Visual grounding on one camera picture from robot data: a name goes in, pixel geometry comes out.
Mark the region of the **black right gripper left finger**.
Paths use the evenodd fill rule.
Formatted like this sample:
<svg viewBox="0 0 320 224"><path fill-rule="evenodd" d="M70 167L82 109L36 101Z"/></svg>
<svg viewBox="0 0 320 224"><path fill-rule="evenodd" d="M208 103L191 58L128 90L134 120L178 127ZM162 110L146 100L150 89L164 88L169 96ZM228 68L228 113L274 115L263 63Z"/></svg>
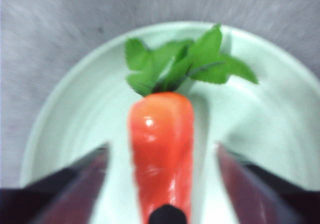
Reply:
<svg viewBox="0 0 320 224"><path fill-rule="evenodd" d="M70 165L21 188L0 189L2 224L88 224L107 175L105 142Z"/></svg>

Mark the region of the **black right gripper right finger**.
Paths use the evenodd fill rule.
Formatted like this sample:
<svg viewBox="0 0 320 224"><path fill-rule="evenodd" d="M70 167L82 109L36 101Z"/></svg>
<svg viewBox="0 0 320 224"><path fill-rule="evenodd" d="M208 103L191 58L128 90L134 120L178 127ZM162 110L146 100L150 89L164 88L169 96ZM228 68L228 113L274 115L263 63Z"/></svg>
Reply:
<svg viewBox="0 0 320 224"><path fill-rule="evenodd" d="M302 188L217 144L221 179L241 224L318 224L320 192Z"/></svg>

